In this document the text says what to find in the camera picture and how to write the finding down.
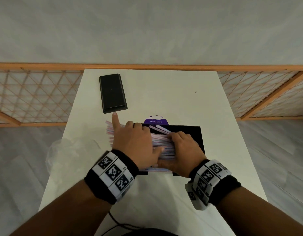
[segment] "purple sticker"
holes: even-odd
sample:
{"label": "purple sticker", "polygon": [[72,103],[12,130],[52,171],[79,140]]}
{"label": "purple sticker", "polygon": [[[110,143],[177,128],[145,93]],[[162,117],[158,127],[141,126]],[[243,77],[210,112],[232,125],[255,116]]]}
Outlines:
{"label": "purple sticker", "polygon": [[165,120],[162,116],[159,116],[159,115],[150,116],[149,118],[147,118],[147,119],[145,120],[144,124],[169,125],[169,123],[167,122],[167,120]]}

